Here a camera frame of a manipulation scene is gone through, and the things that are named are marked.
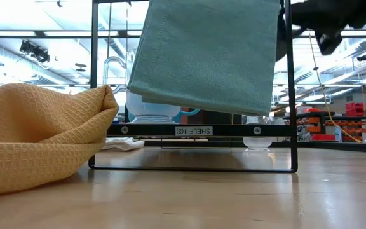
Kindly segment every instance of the black metal frame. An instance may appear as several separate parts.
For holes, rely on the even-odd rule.
[[[100,3],[119,3],[145,0],[93,0],[92,7],[92,41],[91,41],[91,88],[97,87],[97,57],[98,57],[98,5]],[[207,125],[213,127],[212,137],[290,137],[290,168],[289,169],[210,169],[190,167],[101,167],[95,165],[95,157],[91,157],[88,166],[91,169],[111,170],[178,170],[178,171],[213,171],[213,172],[286,172],[293,173],[298,169],[297,160],[297,131],[296,131],[296,101],[292,41],[292,15],[290,0],[285,0],[286,42],[288,60],[288,85],[290,125]],[[199,125],[111,125],[107,135],[110,136],[163,136],[175,137],[177,127]]]

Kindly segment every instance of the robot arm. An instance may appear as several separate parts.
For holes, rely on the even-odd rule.
[[[315,32],[323,55],[330,55],[341,43],[341,31],[349,25],[361,29],[366,24],[366,0],[307,0],[292,5],[292,23]],[[278,22],[278,50],[276,59],[286,54],[284,21]]]

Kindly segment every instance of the shelf label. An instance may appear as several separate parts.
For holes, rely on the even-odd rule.
[[[176,127],[176,136],[213,136],[213,127]]]

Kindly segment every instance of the black cable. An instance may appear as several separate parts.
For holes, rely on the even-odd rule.
[[[20,59],[19,59],[19,60],[17,60],[15,63],[20,62],[20,61],[21,61],[23,58],[25,58],[27,55],[28,55],[28,54],[23,54],[23,55],[20,57]]]

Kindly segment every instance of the teal towel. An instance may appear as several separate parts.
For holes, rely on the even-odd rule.
[[[144,102],[268,115],[277,0],[151,0],[128,88]]]

